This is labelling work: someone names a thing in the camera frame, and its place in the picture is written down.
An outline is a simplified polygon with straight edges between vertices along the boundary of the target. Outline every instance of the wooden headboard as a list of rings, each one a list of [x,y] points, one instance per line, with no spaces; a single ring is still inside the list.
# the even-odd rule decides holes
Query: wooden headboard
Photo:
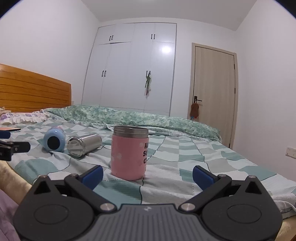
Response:
[[[71,84],[0,64],[0,107],[33,112],[71,105]]]

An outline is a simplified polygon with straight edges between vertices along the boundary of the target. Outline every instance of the white wall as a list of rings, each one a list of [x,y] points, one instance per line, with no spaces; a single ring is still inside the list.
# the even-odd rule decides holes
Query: white wall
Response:
[[[192,43],[209,45],[236,52],[235,32],[213,24],[177,18],[132,18],[101,22],[100,26],[115,23],[166,22],[177,23],[176,63],[171,116],[187,118]]]
[[[296,181],[296,19],[257,0],[237,30],[239,106],[234,150]]]
[[[80,104],[98,26],[80,0],[22,0],[0,19],[0,63],[71,83]]]

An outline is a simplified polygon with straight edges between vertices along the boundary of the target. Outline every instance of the green floral blanket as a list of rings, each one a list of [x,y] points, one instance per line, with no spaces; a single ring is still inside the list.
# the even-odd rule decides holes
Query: green floral blanket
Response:
[[[173,136],[187,133],[188,136],[202,137],[221,142],[219,130],[196,121],[178,117],[167,117],[140,112],[126,112],[100,106],[72,105],[65,108],[48,108],[52,114],[62,117],[67,121],[79,121],[84,123],[100,123],[110,125],[144,126],[152,127],[152,131],[167,132],[174,131]]]

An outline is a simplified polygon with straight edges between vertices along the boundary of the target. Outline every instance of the door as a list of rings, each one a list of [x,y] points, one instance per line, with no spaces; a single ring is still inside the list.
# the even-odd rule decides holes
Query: door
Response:
[[[102,83],[111,45],[93,47],[84,84],[82,104],[99,105]]]
[[[123,86],[126,97],[121,100],[119,107],[144,110],[146,73],[150,69],[152,52],[150,36],[153,30],[154,23],[135,24],[128,73]]]
[[[112,35],[115,32],[115,25],[100,27],[94,41],[94,45],[111,43]]]
[[[146,98],[145,111],[170,112],[174,58],[174,43],[153,43],[150,64],[151,90]]]
[[[134,23],[116,24],[115,31],[111,35],[111,43],[131,42],[134,30]]]
[[[156,23],[153,34],[153,41],[175,43],[176,24],[174,23]]]
[[[131,44],[131,42],[111,44],[106,77],[102,86],[100,106],[121,107],[121,102],[124,99],[133,98],[133,96],[127,96],[123,91],[126,85]]]
[[[229,147],[235,103],[233,55],[195,46],[195,96],[200,106],[197,121],[219,129],[223,145]]]

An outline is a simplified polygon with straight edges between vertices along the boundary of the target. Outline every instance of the blue water bottle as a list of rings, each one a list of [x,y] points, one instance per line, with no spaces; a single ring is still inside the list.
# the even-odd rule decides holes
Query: blue water bottle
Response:
[[[43,146],[47,151],[64,150],[66,143],[66,135],[63,129],[59,126],[50,128],[44,135]]]

